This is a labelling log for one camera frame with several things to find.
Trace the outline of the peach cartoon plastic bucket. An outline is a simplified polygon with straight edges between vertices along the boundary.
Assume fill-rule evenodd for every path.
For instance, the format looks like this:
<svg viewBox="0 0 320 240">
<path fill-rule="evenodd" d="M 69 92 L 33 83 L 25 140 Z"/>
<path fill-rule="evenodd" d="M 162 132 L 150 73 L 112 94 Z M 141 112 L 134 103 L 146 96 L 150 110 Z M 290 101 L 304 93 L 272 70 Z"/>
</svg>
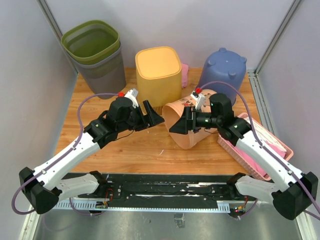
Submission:
<svg viewBox="0 0 320 240">
<path fill-rule="evenodd" d="M 208 113 L 211 110 L 209 97 L 211 95 L 216 94 L 216 92 L 211 89 L 204 89 L 201 93 L 205 96 L 206 99 L 201 106 L 201 111 Z M 187 95 L 179 100 L 167 103 L 162 108 L 162 117 L 164 118 L 164 124 L 168 131 L 180 119 L 186 104 L 193 106 L 196 104 L 196 101 L 190 95 Z M 172 137 L 172 139 L 179 147 L 181 147 L 184 150 L 187 150 L 194 147 L 198 142 L 202 141 L 204 138 L 217 132 L 218 130 L 216 128 L 202 128 L 197 133 L 194 133 L 193 131 L 189 131 L 188 134 L 177 134 L 169 132 L 169 135 Z"/>
</svg>

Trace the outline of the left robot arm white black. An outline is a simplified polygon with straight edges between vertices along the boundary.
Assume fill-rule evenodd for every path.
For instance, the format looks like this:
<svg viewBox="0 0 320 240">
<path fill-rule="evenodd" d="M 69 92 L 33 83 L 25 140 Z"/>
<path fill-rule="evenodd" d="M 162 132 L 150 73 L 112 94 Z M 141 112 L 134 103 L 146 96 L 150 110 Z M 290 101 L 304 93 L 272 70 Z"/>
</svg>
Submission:
<svg viewBox="0 0 320 240">
<path fill-rule="evenodd" d="M 50 211 L 65 199 L 80 195 L 104 197 L 108 181 L 98 171 L 64 179 L 64 176 L 82 160 L 116 141 L 124 131 L 142 131 L 163 123 L 145 100 L 145 113 L 134 97 L 117 97 L 108 110 L 86 127 L 81 127 L 76 140 L 56 156 L 36 167 L 25 167 L 19 173 L 21 190 L 37 214 Z"/>
</svg>

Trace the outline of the yellow slatted waste bin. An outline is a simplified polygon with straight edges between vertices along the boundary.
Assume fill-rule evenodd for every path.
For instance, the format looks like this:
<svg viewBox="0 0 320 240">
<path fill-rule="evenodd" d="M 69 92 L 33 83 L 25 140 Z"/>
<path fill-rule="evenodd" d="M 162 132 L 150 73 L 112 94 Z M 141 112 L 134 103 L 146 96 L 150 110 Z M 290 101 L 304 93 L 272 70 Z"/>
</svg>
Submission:
<svg viewBox="0 0 320 240">
<path fill-rule="evenodd" d="M 158 46 L 135 55 L 138 103 L 148 100 L 162 115 L 163 107 L 181 98 L 182 64 L 172 47 Z"/>
</svg>

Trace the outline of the large blue plastic bucket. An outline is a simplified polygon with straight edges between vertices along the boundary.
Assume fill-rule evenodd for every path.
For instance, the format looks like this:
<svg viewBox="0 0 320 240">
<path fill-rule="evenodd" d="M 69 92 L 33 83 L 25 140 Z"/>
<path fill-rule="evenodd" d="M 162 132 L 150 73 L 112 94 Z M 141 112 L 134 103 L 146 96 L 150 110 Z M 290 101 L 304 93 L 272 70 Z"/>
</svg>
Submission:
<svg viewBox="0 0 320 240">
<path fill-rule="evenodd" d="M 211 81 L 218 81 L 239 90 L 247 72 L 246 63 L 246 57 L 221 47 L 206 59 L 197 87 L 223 93 L 227 95 L 232 104 L 235 104 L 237 93 L 229 86 L 221 83 L 204 85 Z"/>
</svg>

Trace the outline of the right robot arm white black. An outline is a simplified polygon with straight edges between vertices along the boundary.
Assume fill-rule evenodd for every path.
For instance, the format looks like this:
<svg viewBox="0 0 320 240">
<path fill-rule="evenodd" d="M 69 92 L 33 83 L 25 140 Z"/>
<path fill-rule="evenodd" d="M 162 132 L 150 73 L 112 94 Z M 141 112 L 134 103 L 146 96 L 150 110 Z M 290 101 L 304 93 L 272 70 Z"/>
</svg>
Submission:
<svg viewBox="0 0 320 240">
<path fill-rule="evenodd" d="M 294 220 L 316 202 L 319 179 L 314 173 L 294 167 L 259 138 L 253 123 L 235 116 L 225 94 L 211 95 L 209 103 L 210 112 L 202 112 L 197 105 L 185 106 L 169 132 L 186 135 L 200 129 L 217 129 L 223 139 L 245 152 L 271 177 L 272 181 L 267 182 L 243 173 L 234 175 L 226 188 L 230 199 L 251 196 L 272 203 L 288 220 Z"/>
</svg>

